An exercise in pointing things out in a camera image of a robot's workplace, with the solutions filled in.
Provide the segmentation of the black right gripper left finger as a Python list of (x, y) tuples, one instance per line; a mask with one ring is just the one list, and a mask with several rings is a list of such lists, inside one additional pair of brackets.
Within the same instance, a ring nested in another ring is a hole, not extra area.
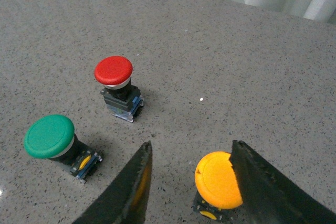
[(74, 223), (144, 223), (151, 175), (152, 144), (148, 141)]

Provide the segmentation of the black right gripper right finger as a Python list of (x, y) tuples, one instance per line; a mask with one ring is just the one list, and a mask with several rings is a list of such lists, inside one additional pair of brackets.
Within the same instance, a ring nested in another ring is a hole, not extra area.
[(335, 223), (335, 213), (313, 199), (243, 141), (230, 157), (251, 223)]

